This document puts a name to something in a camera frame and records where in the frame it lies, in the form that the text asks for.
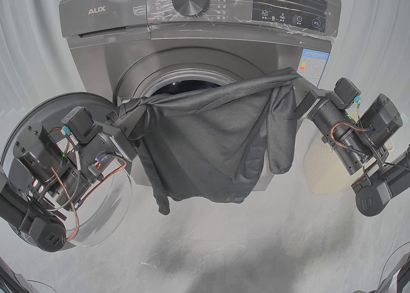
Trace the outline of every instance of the connector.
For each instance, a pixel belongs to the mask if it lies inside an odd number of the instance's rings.
[[[70,133],[71,133],[71,130],[70,130],[70,128],[69,128],[68,126],[63,126],[63,127],[61,128],[61,133],[62,133],[63,135],[69,136]]]

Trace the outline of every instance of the start pause button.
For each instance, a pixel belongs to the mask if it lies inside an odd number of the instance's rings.
[[[318,27],[320,26],[320,19],[314,19],[314,20],[312,20],[312,25],[313,25],[315,28],[318,28]]]

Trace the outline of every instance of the black cloth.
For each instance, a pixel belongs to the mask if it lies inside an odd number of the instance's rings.
[[[121,105],[114,117],[147,107],[133,133],[159,212],[169,213],[168,196],[242,203],[259,180],[266,149],[270,171],[287,172],[297,124],[290,80],[297,77],[289,67],[208,90]]]

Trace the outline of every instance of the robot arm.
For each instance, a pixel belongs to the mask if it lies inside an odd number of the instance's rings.
[[[352,187],[362,214],[380,213],[391,198],[410,184],[407,153],[395,161],[396,165],[385,166],[389,154],[384,144],[403,124],[394,104],[380,94],[356,123],[346,112],[360,95],[350,80],[340,79],[334,91],[317,89],[302,77],[292,82],[298,105],[296,117],[316,125],[323,142],[332,146],[348,173],[357,172],[372,157],[376,158],[372,166],[378,164],[380,169],[368,175],[369,167]],[[61,128],[48,132],[41,122],[36,122],[20,131],[13,156],[33,180],[17,187],[28,187],[30,196],[8,182],[1,172],[0,216],[18,235],[45,251],[67,248],[70,238],[66,237],[62,222],[65,216],[59,209],[69,211],[71,203],[79,208],[89,188],[94,186],[94,190],[106,179],[102,173],[113,158],[120,158],[124,165],[129,161],[130,165],[136,157],[130,135],[144,112],[145,106],[127,103],[107,116],[110,121],[100,123],[84,107],[77,106],[62,119]],[[72,142],[74,150],[62,152],[51,137],[59,132],[61,138]],[[60,206],[53,206],[46,193]]]
[[[396,106],[380,94],[356,123],[346,109],[359,101],[360,90],[350,80],[341,78],[334,91],[319,90],[305,78],[293,83],[301,100],[295,115],[316,125],[350,175],[363,167],[363,175],[352,184],[356,206],[365,216],[379,214],[410,186],[410,147],[393,163],[386,163],[389,152],[384,144],[403,125]],[[376,161],[365,169],[372,157]],[[369,175],[376,165],[379,169]]]

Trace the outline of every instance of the aux logo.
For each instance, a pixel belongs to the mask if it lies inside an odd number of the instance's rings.
[[[98,7],[98,9],[97,9],[97,8],[90,9],[90,10],[88,11],[88,14],[91,14],[91,13],[99,13],[99,12],[105,12],[105,6]]]

